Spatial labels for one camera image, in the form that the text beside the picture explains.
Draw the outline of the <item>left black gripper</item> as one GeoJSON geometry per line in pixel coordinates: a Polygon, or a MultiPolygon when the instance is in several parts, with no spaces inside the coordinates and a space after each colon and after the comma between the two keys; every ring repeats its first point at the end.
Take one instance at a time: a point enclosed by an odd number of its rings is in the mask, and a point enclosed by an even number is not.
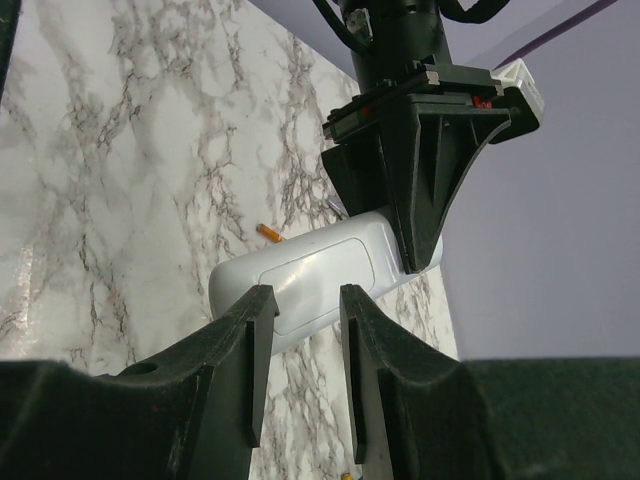
{"type": "Polygon", "coordinates": [[[498,133],[493,144],[541,126],[525,107],[517,91],[504,94],[489,70],[413,62],[400,79],[383,79],[331,111],[326,139],[337,142],[379,113],[380,137],[330,148],[322,164],[350,216],[379,209],[391,216],[404,271],[415,274],[431,262],[480,151],[498,133]]]}

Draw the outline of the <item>white remote control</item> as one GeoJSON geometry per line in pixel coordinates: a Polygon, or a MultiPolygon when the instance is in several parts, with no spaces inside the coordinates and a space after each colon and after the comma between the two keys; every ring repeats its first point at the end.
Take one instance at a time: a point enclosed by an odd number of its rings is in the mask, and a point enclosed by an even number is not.
{"type": "Polygon", "coordinates": [[[216,265],[209,302],[218,319],[250,287],[272,286],[276,355],[339,320],[341,286],[359,285],[376,300],[415,277],[404,271],[389,220],[371,211],[216,265]]]}

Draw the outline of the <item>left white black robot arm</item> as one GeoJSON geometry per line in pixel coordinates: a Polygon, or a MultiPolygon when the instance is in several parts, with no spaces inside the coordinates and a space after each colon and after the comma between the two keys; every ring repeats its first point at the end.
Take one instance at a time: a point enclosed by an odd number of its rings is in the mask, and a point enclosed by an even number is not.
{"type": "Polygon", "coordinates": [[[352,55],[359,93],[323,127],[323,166],[347,212],[386,209],[408,274],[430,263],[481,150],[537,130],[544,103],[526,65],[455,64],[443,23],[483,24],[501,1],[320,1],[352,55]]]}

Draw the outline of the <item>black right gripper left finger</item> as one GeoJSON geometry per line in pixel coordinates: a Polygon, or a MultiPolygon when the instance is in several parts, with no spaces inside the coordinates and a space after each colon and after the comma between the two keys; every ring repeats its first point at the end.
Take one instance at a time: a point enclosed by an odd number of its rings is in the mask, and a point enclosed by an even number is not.
{"type": "Polygon", "coordinates": [[[1,366],[5,479],[245,479],[260,443],[273,289],[116,375],[1,366]]]}

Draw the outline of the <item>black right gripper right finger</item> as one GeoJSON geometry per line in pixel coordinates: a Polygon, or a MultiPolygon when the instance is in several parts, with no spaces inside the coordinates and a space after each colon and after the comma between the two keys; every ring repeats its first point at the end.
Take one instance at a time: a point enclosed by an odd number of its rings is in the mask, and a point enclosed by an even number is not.
{"type": "Polygon", "coordinates": [[[340,290],[354,460],[367,479],[635,479],[636,358],[457,361],[340,290]]]}

